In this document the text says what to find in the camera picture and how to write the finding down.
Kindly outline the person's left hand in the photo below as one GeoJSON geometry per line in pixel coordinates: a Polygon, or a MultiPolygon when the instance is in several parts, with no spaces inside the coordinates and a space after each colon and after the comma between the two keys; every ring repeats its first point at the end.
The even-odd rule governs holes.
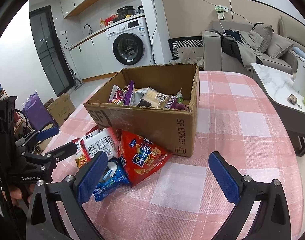
{"type": "MultiPolygon", "coordinates": [[[[31,197],[32,197],[34,188],[35,188],[35,184],[29,185],[28,192],[30,195],[27,198],[28,203],[30,203],[30,201],[31,201],[31,197]]],[[[18,201],[23,198],[23,194],[22,194],[21,190],[15,186],[10,186],[9,192],[10,192],[10,197],[11,197],[13,206],[19,206],[18,201]]],[[[5,207],[6,204],[7,204],[7,200],[6,200],[6,196],[5,196],[5,191],[3,190],[2,187],[0,187],[0,205],[2,207],[5,207]]]]}

